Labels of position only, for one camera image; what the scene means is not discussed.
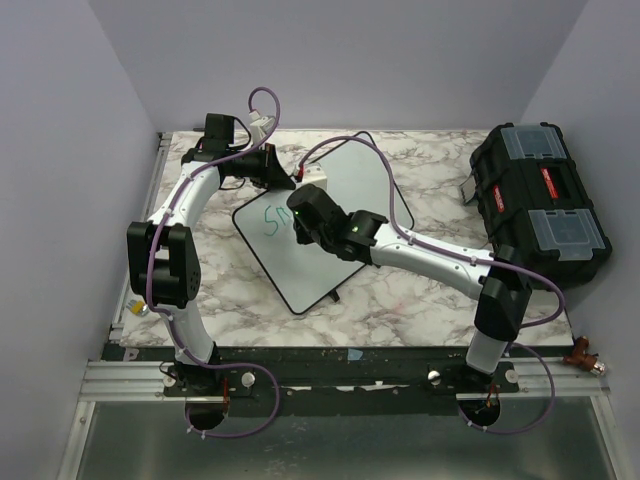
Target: red toolbox label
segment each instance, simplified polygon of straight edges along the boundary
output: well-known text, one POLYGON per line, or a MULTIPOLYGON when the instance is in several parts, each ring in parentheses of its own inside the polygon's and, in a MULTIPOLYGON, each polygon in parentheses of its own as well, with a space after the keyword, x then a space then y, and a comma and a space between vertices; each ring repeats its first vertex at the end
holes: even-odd
POLYGON ((542 172, 544 182, 547 184, 547 188, 549 189, 549 195, 551 195, 551 198, 556 200, 557 198, 559 198, 558 191, 556 190, 556 186, 553 184, 553 180, 551 180, 549 170, 547 170, 546 168, 541 168, 540 171, 542 172))
POLYGON ((496 205, 498 206, 498 212, 504 212, 504 201, 502 200, 502 194, 500 188, 497 185, 493 187, 493 197, 496 199, 496 205))

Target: whiteboard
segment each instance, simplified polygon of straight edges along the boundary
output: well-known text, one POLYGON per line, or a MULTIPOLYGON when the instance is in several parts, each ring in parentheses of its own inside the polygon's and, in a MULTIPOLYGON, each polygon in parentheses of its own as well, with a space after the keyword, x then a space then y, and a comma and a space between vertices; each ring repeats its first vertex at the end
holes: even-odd
MULTIPOLYGON (((366 132, 358 136, 373 142, 366 132)), ((369 147, 346 142, 325 154, 318 164, 327 175, 327 193, 345 213, 368 210, 389 217, 389 177, 369 147)), ((396 219, 413 228, 413 217, 394 187, 396 219)), ((232 218, 289 309, 300 315, 364 265, 340 260, 316 244, 298 245, 293 213, 287 208, 291 193, 265 192, 238 208, 232 218)))

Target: black toolbox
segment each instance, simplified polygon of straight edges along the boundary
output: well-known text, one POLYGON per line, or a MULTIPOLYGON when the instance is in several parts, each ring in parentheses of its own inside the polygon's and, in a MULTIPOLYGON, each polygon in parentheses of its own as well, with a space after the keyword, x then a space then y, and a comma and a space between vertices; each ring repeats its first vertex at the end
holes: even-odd
POLYGON ((611 255, 556 125, 494 128, 471 155, 471 170, 494 249, 516 247, 527 268, 561 288, 589 282, 611 255))

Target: cable connector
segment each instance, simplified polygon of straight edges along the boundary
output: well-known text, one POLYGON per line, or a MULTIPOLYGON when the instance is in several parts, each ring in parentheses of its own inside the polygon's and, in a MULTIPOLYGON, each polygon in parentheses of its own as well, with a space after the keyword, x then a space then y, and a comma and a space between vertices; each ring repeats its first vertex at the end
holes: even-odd
POLYGON ((302 181, 302 177, 304 176, 304 165, 296 165, 296 168, 293 169, 293 178, 296 179, 296 182, 300 183, 302 181))
POLYGON ((255 145, 266 137, 269 131, 271 131, 273 124, 275 123, 275 118, 267 115, 260 115, 258 110, 251 110, 251 112, 249 112, 249 118, 251 119, 249 131, 251 132, 251 140, 255 145))

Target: screw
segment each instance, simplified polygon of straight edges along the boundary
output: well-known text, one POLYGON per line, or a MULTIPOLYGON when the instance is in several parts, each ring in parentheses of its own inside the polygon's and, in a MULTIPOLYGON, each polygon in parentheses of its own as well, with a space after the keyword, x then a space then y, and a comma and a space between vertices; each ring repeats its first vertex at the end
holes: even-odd
POLYGON ((427 379, 429 380, 429 382, 431 382, 431 385, 433 385, 434 387, 437 385, 440 385, 440 382, 442 381, 442 378, 440 377, 440 372, 438 372, 437 370, 431 370, 427 375, 427 379))
POLYGON ((256 376, 251 372, 245 372, 245 374, 242 375, 241 382, 245 388, 252 387, 253 384, 256 383, 256 376))
POLYGON ((171 378, 171 377, 164 377, 162 379, 162 384, 167 387, 167 388, 171 388, 176 384, 175 379, 171 378))
POLYGON ((515 370, 507 370, 504 372, 504 378, 509 383, 518 383, 518 372, 515 370))

